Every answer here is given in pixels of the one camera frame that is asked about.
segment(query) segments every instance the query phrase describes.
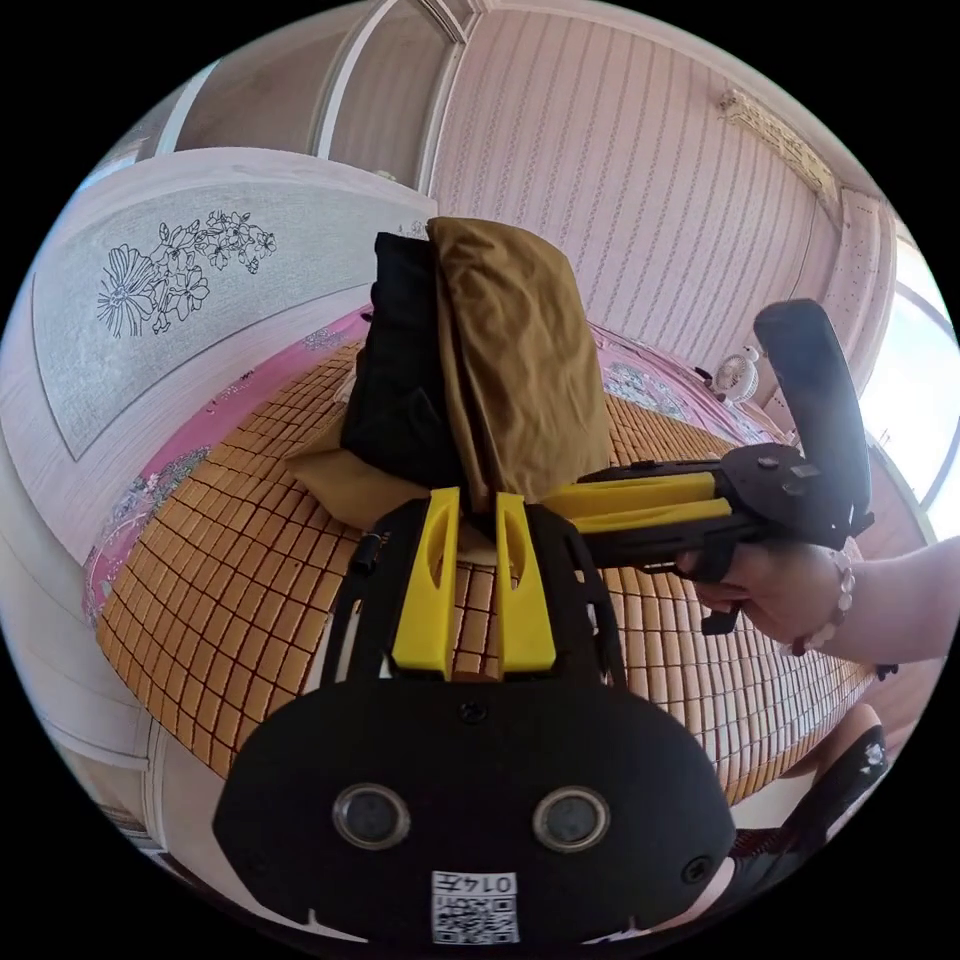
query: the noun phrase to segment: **black cloth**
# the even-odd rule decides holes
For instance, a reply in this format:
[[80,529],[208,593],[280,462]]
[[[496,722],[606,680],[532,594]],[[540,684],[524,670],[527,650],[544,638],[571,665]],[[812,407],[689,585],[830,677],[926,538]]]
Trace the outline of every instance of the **black cloth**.
[[370,332],[340,445],[428,489],[466,482],[447,419],[437,339],[437,268],[426,240],[377,235]]

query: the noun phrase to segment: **beaded bracelet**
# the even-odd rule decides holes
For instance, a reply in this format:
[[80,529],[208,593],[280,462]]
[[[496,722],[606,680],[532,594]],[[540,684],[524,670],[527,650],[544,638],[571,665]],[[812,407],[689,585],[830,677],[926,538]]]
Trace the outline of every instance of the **beaded bracelet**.
[[828,640],[832,640],[853,606],[853,588],[857,585],[857,578],[850,566],[850,558],[843,553],[834,553],[833,560],[837,565],[840,578],[840,597],[837,605],[824,626],[814,633],[808,633],[793,641],[790,646],[795,657],[802,657],[808,650],[818,650]]

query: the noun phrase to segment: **bamboo mat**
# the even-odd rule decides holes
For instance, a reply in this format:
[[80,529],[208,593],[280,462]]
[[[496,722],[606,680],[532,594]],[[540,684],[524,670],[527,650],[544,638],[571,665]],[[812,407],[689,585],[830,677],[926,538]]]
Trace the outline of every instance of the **bamboo mat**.
[[[254,411],[144,530],[117,577],[98,641],[150,714],[216,773],[272,711],[304,689],[359,538],[287,473],[282,458],[315,435],[352,372],[351,345]],[[705,459],[729,445],[607,397],[614,462]],[[630,688],[702,743],[731,803],[806,754],[872,679],[817,653],[797,659],[743,618],[704,637],[691,585],[632,568],[604,571]],[[460,564],[458,678],[498,675],[493,569]]]

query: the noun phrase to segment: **brown cloth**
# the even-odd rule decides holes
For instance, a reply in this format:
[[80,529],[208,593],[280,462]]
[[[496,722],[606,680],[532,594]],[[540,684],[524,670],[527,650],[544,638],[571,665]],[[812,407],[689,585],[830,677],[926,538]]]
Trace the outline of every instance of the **brown cloth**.
[[437,217],[447,415],[477,513],[610,464],[597,347],[567,258],[519,227]]
[[[383,516],[430,491],[384,473],[340,446],[346,407],[326,429],[286,458],[287,469],[341,523],[370,530]],[[460,524],[457,556],[468,563],[495,566],[493,544],[467,523]]]

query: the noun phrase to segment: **pink bedsheet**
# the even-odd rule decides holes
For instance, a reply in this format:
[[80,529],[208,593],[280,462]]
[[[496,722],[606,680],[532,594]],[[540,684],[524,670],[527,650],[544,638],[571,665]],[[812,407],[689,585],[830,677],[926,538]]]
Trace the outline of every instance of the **pink bedsheet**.
[[[84,612],[91,623],[110,594],[143,528],[191,471],[227,434],[284,383],[300,376],[339,347],[366,336],[364,307],[244,374],[197,411],[134,478],[107,518],[84,566]],[[701,427],[732,444],[782,441],[760,411],[719,403],[680,360],[593,327],[608,393]]]

